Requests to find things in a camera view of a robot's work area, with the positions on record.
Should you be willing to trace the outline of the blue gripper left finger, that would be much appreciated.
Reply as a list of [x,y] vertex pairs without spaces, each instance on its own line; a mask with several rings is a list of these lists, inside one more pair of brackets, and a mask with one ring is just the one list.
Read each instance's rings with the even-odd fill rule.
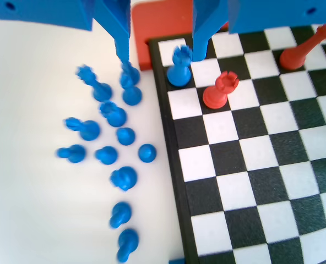
[[129,61],[130,1],[0,1],[0,20],[92,30],[96,20],[114,39],[117,57]]

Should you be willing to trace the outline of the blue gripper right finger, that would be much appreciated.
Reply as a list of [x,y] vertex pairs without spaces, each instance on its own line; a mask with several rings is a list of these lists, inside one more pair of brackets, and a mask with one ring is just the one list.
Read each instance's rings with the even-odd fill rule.
[[232,34],[283,26],[324,24],[326,1],[193,1],[192,14],[193,60],[202,61],[209,40],[226,23]]

